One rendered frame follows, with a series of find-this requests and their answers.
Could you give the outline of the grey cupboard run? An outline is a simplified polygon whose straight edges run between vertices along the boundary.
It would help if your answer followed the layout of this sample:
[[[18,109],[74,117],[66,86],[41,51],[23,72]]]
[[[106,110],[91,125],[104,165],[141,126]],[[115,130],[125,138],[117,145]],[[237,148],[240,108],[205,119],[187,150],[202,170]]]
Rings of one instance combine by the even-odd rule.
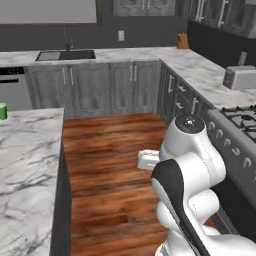
[[[67,118],[156,110],[160,61],[91,62],[25,68],[32,106],[65,109]]]
[[[173,16],[176,0],[113,0],[115,16]]]

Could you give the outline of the wooden knife block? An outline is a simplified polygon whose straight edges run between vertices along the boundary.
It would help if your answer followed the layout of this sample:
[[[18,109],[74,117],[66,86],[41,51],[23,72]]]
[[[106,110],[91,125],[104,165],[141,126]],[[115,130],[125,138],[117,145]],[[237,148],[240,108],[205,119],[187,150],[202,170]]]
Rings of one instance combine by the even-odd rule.
[[[188,49],[189,43],[188,43],[188,37],[187,34],[182,32],[177,35],[177,48],[178,49]]]

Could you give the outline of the grey stove with black hob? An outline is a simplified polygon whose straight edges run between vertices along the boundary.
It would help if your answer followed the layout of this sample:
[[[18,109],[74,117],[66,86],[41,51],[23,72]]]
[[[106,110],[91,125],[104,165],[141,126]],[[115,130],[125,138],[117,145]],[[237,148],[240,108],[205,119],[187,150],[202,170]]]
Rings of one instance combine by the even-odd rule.
[[[236,232],[256,242],[256,105],[209,110],[205,121],[208,136],[227,170],[226,178],[213,190]],[[211,121],[214,130],[208,128]],[[223,137],[217,139],[218,129]],[[229,147],[224,146],[225,138],[231,140]],[[240,149],[239,156],[232,152],[235,147]],[[250,168],[243,167],[245,157],[252,161]]]

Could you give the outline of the grey lower cupboard run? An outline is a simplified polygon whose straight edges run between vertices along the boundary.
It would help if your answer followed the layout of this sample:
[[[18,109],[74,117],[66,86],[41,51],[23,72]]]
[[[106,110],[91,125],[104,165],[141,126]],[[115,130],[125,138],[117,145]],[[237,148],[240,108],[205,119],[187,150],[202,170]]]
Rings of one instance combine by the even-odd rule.
[[[67,118],[156,110],[160,61],[91,62],[25,68],[32,106],[65,109]]]

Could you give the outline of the grey drawer front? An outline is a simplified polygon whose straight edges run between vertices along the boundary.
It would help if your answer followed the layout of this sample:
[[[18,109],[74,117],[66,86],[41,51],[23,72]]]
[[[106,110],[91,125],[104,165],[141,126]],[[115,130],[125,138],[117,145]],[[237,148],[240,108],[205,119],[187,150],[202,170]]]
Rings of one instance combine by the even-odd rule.
[[[177,93],[184,96],[188,100],[193,100],[196,96],[195,91],[192,87],[186,83],[183,79],[179,79],[177,83]]]
[[[175,115],[190,114],[192,103],[185,96],[179,94],[175,100]]]

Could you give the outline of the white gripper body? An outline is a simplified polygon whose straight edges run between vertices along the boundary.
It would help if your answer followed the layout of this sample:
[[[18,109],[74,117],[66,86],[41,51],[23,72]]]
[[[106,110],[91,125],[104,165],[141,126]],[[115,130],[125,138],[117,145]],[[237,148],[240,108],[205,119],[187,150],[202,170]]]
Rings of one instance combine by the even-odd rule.
[[[156,164],[159,162],[159,152],[156,150],[141,150],[138,153],[138,163],[139,169],[152,171]]]

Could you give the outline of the grey dishwasher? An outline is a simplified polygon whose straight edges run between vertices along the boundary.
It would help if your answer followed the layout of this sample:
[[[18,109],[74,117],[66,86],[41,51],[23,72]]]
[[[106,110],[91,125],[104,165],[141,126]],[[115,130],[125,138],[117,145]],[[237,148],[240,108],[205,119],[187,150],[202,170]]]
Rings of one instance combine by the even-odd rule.
[[[32,109],[23,67],[0,67],[0,103],[8,111]]]

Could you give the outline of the grey tall cupboard door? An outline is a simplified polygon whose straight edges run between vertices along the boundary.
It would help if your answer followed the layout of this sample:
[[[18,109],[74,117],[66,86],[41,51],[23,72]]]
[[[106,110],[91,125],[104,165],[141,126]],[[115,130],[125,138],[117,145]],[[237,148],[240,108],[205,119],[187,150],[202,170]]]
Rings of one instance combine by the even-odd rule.
[[[168,93],[169,76],[173,75],[171,93]],[[161,65],[159,96],[158,96],[158,115],[169,125],[173,118],[173,103],[175,98],[175,86],[177,77],[175,73],[169,69],[165,64]]]

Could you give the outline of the dark island cabinet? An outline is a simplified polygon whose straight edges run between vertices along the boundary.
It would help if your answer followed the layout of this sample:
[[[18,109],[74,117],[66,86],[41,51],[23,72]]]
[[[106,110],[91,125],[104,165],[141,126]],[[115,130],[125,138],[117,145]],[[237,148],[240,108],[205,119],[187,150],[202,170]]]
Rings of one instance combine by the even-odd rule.
[[[61,147],[49,256],[70,256],[72,195],[68,167]]]

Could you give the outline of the black sink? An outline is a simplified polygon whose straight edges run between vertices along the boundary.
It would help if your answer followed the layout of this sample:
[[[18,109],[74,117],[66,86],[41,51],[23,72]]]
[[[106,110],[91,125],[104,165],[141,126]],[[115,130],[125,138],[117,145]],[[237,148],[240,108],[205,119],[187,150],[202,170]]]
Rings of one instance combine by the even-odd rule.
[[[95,59],[93,50],[71,50],[71,51],[42,51],[38,54],[37,61],[57,61],[57,60],[80,60]]]

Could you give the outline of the black tap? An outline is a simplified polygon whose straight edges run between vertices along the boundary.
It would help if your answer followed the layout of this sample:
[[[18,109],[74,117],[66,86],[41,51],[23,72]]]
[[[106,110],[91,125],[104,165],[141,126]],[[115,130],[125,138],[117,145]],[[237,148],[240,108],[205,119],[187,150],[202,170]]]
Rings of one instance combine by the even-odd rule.
[[[63,30],[64,30],[64,38],[65,38],[65,47],[67,51],[70,51],[74,48],[73,41],[68,36],[67,28],[64,27]]]

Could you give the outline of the dark upper cupboard run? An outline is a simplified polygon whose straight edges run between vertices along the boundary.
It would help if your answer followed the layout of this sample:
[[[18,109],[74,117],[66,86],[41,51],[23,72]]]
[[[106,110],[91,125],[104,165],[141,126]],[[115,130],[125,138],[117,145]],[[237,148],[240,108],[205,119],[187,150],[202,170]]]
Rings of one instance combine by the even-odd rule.
[[[189,0],[189,20],[256,39],[256,0]]]

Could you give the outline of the grey toaster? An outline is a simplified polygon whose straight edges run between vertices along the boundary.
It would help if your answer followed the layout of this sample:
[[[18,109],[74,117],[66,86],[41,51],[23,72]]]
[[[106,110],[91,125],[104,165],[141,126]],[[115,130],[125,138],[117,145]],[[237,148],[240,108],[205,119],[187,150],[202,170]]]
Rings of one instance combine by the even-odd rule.
[[[223,85],[230,90],[256,89],[256,67],[252,65],[227,67]]]

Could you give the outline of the grey narrow cupboard door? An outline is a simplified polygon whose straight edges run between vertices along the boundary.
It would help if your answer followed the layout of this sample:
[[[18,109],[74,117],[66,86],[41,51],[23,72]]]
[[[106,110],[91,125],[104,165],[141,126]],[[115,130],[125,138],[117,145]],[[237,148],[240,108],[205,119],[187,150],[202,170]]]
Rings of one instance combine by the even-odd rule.
[[[204,98],[197,96],[199,102],[197,104],[196,114],[197,116],[204,117],[208,110],[213,109],[213,106]]]

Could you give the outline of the grey upper cupboard run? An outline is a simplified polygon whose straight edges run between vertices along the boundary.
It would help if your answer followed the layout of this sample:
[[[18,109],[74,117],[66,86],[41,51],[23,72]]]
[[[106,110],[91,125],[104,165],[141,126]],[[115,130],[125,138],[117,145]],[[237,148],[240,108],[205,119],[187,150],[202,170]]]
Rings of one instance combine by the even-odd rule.
[[[176,0],[113,0],[115,16],[173,16]]]

